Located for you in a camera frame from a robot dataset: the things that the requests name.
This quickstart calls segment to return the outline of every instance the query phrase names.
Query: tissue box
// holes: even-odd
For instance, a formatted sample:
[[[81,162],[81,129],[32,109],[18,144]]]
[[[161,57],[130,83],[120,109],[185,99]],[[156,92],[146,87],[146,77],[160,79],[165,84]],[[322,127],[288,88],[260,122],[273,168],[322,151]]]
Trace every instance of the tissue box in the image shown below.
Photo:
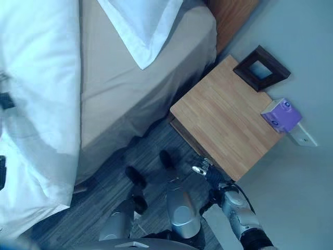
[[[298,110],[285,98],[272,101],[261,116],[279,133],[289,132],[302,119]]]

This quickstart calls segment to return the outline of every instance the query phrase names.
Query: dark wooden picture frame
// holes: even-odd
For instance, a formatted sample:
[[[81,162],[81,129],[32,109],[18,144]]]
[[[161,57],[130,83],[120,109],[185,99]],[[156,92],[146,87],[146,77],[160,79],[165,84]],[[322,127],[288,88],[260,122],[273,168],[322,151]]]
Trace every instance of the dark wooden picture frame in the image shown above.
[[[256,76],[250,70],[256,61],[261,62],[271,74],[263,79]],[[257,92],[290,76],[290,71],[260,45],[234,68],[234,72]]]

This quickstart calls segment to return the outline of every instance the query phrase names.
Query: dark gray carpet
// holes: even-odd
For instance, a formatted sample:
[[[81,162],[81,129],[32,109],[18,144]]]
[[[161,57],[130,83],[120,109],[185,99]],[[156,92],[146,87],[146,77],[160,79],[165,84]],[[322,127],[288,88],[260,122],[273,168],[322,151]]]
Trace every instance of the dark gray carpet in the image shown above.
[[[166,120],[156,123],[143,138],[135,138],[129,147],[114,153],[87,181],[89,190],[73,196],[71,208],[55,214],[32,229],[32,238],[48,249],[67,248],[96,241],[100,229],[112,210],[126,198],[132,184],[124,174],[131,165],[147,179],[144,190],[148,210],[135,221],[132,237],[170,229],[165,202],[165,170],[159,152],[166,149],[175,162],[184,188],[197,209],[206,201],[209,185],[191,171],[190,162],[197,157],[192,148]],[[202,220],[206,249],[222,249],[207,223]]]

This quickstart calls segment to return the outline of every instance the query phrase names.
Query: bed frame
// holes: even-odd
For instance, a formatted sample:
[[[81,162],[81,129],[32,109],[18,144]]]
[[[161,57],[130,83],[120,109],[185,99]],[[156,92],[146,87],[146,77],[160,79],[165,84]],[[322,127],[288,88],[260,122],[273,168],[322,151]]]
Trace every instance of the bed frame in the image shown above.
[[[259,0],[204,0],[216,19],[219,54],[246,22]]]

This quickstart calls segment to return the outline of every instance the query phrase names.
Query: electrical outlet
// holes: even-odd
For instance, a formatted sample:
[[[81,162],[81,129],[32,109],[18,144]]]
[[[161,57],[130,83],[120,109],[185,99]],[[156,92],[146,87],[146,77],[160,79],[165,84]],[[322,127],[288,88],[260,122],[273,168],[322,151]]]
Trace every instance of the electrical outlet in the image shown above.
[[[317,147],[318,144],[312,138],[312,136],[305,130],[303,125],[299,122],[296,127],[294,127],[289,135],[296,141],[300,146]]]

